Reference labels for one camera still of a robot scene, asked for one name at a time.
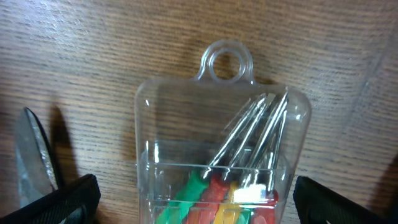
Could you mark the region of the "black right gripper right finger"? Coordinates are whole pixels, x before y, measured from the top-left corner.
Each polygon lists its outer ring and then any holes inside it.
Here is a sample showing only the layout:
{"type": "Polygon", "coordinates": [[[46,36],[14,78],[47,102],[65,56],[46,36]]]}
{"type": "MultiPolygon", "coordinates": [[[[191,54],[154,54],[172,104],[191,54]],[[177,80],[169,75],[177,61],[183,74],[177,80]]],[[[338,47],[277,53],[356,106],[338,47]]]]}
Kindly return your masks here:
{"type": "Polygon", "coordinates": [[[293,200],[301,224],[386,222],[375,213],[304,176],[297,177],[293,200]]]}

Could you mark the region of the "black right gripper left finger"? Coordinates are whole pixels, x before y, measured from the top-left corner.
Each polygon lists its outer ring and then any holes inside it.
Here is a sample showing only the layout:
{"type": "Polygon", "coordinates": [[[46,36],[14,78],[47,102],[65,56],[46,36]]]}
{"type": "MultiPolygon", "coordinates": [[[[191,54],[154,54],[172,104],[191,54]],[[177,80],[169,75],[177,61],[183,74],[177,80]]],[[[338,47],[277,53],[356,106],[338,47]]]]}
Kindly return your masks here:
{"type": "Polygon", "coordinates": [[[101,198],[95,175],[86,174],[1,218],[7,223],[92,223],[101,198]]]}

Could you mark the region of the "red handled snips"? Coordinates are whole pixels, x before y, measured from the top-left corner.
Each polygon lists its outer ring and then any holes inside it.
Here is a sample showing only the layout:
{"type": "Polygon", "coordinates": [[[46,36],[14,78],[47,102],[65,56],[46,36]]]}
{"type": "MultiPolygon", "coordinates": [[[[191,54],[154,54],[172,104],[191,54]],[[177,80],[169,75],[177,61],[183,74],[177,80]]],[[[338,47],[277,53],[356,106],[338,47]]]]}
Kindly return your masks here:
{"type": "Polygon", "coordinates": [[[38,117],[27,107],[16,121],[14,137],[19,206],[23,208],[58,190],[58,179],[47,135],[38,117]]]}

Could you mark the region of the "clear plastic screwdriver case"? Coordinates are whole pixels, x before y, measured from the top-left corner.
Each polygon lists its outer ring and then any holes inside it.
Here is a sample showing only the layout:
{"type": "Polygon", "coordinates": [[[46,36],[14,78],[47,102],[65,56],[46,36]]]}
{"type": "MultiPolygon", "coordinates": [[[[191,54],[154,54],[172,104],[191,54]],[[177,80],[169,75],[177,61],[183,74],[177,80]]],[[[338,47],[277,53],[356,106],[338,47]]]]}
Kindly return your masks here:
{"type": "Polygon", "coordinates": [[[192,79],[159,78],[140,85],[135,96],[139,221],[159,215],[188,182],[206,168],[241,115],[261,94],[288,93],[275,188],[279,223],[310,122],[312,107],[286,85],[256,83],[249,50],[235,40],[218,40],[203,53],[192,79]]]}

